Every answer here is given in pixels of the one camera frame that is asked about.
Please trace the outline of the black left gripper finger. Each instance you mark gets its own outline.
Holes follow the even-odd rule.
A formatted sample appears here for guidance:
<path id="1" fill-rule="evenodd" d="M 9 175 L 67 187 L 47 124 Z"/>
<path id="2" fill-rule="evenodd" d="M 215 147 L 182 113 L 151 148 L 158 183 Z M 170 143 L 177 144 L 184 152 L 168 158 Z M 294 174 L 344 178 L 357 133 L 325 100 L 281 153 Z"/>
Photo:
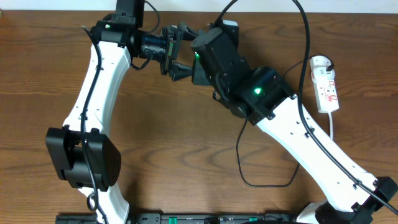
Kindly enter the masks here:
<path id="1" fill-rule="evenodd" d="M 193 74 L 192 67 L 178 62 L 172 63 L 172 70 L 171 70 L 172 81 L 178 81 L 183 78 L 190 77 L 192 76 L 192 74 Z"/>
<path id="2" fill-rule="evenodd" d="M 194 40 L 199 36 L 198 32 L 189 27 L 185 22 L 180 22 L 178 24 L 178 29 L 182 33 L 182 40 Z"/>

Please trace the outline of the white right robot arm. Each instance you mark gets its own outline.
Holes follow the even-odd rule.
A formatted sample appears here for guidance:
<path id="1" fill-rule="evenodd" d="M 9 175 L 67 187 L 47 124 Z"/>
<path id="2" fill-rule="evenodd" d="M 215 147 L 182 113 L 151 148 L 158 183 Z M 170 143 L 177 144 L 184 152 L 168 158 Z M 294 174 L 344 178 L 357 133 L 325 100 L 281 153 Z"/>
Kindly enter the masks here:
<path id="1" fill-rule="evenodd" d="M 275 70 L 251 69 L 232 33 L 210 29 L 191 47 L 216 99 L 286 148 L 322 189 L 325 201 L 306 206 L 297 223 L 371 223 L 397 193 L 390 177 L 373 176 L 343 152 Z"/>

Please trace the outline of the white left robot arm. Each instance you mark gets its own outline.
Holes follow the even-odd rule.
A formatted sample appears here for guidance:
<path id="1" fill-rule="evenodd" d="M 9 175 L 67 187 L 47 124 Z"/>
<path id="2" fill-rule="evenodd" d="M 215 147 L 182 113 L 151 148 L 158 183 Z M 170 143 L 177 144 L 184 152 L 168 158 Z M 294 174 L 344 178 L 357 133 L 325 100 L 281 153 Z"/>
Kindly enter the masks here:
<path id="1" fill-rule="evenodd" d="M 61 180 L 85 197 L 87 215 L 58 215 L 57 223 L 132 223 L 134 215 L 118 185 L 121 153 L 111 142 L 110 123 L 121 82 L 132 60 L 160 63 L 161 72 L 179 80 L 191 68 L 176 62 L 180 43 L 197 31 L 185 23 L 160 34 L 142 30 L 142 17 L 108 14 L 86 30 L 90 64 L 78 98 L 61 128 L 49 128 L 45 144 Z"/>

